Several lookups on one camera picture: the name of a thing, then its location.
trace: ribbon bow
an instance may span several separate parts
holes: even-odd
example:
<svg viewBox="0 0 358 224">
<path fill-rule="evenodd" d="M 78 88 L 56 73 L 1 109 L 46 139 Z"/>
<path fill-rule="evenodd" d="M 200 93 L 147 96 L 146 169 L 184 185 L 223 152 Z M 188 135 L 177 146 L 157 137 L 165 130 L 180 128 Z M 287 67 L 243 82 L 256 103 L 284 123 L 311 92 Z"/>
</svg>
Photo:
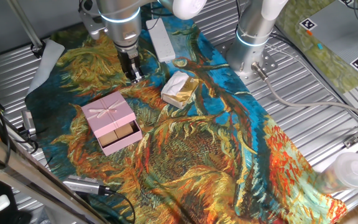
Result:
<svg viewBox="0 0 358 224">
<path fill-rule="evenodd" d="M 91 113 L 98 113 L 98 114 L 94 114 L 94 115 L 90 116 L 89 119 L 94 118 L 94 117 L 100 118 L 108 111 L 116 112 L 117 111 L 116 107 L 123 103 L 125 103 L 125 101 L 118 103 L 118 100 L 117 100 L 111 106 L 109 106 L 109 108 L 107 108 L 107 109 L 89 109 L 89 112 L 91 112 Z"/>
</svg>

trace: white rectangular block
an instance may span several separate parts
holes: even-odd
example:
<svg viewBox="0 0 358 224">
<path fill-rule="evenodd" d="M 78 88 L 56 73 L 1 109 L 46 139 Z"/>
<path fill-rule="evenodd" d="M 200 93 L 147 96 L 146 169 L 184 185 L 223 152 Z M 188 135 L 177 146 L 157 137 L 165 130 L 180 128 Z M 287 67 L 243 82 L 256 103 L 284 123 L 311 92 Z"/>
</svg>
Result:
<svg viewBox="0 0 358 224">
<path fill-rule="evenodd" d="M 152 39 L 158 61 L 169 62 L 175 59 L 175 51 L 173 50 L 171 40 L 169 39 L 162 19 L 152 19 L 146 21 L 146 26 L 150 29 L 149 34 Z"/>
</svg>

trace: clear plastic cup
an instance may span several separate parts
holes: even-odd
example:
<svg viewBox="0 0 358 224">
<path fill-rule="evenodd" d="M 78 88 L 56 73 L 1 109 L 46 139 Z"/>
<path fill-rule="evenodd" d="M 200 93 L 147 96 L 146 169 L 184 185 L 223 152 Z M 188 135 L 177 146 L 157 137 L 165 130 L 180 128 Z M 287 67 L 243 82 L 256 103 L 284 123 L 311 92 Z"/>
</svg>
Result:
<svg viewBox="0 0 358 224">
<path fill-rule="evenodd" d="M 345 152 L 317 176 L 316 188 L 324 194 L 358 189 L 358 154 Z"/>
</svg>

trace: pink gift box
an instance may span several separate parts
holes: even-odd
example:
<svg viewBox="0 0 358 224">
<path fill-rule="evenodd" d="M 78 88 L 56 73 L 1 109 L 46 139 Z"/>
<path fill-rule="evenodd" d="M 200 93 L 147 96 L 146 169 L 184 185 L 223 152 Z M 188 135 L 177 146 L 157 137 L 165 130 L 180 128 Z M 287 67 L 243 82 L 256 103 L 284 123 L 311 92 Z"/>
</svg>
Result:
<svg viewBox="0 0 358 224">
<path fill-rule="evenodd" d="M 142 139 L 136 116 L 119 92 L 81 109 L 106 156 Z"/>
</svg>

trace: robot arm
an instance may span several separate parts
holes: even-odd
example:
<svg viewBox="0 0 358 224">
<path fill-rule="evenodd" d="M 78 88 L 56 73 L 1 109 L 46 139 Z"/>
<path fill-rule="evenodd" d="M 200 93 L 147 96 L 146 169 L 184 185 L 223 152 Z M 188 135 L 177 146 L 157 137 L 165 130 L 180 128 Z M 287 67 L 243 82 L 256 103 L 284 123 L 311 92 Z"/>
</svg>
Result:
<svg viewBox="0 0 358 224">
<path fill-rule="evenodd" d="M 99 32 L 105 31 L 114 42 L 122 71 L 132 83 L 143 79 L 140 69 L 138 37 L 142 31 L 140 7 L 155 0 L 96 0 L 102 24 L 93 22 L 91 15 L 84 9 L 85 2 L 80 6 L 80 17 L 89 34 L 94 39 L 99 38 Z M 159 0 L 173 15 L 180 19 L 191 19 L 204 7 L 206 0 Z"/>
<path fill-rule="evenodd" d="M 264 48 L 276 19 L 288 0 L 253 0 L 241 14 L 236 37 L 226 60 L 238 74 L 253 73 L 251 65 L 264 64 Z"/>
</svg>

